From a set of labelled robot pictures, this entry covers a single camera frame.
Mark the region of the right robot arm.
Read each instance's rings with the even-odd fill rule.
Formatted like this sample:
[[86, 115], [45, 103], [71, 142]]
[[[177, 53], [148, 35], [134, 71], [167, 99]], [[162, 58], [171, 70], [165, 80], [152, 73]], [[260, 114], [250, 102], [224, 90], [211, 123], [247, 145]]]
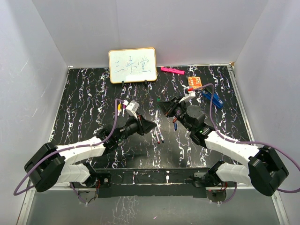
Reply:
[[272, 196], [288, 177], [289, 172], [274, 148], [263, 144], [240, 144], [236, 139], [219, 135], [205, 122], [199, 106], [186, 105], [177, 97], [160, 101], [158, 105], [166, 117], [174, 117], [190, 132], [189, 137], [196, 145], [238, 161], [237, 165], [218, 161], [208, 170], [203, 181], [214, 186], [228, 181], [243, 183], [265, 196]]

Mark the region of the white pen red end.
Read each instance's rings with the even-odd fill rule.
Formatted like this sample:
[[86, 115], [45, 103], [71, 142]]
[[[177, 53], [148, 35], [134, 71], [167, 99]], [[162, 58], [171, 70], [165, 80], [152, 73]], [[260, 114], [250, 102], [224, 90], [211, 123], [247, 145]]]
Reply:
[[156, 141], [157, 141], [157, 143], [158, 143], [158, 144], [160, 144], [160, 143], [161, 143], [161, 141], [160, 141], [160, 138], [159, 138], [158, 131], [157, 131], [157, 130], [155, 130], [155, 131], [154, 131], [154, 133], [155, 133], [155, 137], [156, 137]]

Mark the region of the white pen green end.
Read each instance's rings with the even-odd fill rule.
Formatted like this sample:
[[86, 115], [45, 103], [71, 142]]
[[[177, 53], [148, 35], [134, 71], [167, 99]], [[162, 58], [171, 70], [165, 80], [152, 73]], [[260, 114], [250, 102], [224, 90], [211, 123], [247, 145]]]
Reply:
[[155, 113], [155, 124], [158, 128], [158, 109], [156, 110], [156, 113]]

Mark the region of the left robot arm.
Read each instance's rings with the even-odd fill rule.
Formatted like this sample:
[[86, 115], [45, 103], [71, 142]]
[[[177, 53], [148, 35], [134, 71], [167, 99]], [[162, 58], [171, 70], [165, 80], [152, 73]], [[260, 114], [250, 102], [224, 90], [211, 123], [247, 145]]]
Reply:
[[120, 118], [116, 125], [108, 124], [88, 140], [57, 146], [45, 143], [25, 164], [24, 170], [38, 192], [47, 191], [57, 183], [77, 182], [85, 187], [101, 185], [102, 178], [87, 159], [107, 155], [129, 136], [145, 135], [155, 127], [155, 122], [139, 114]]

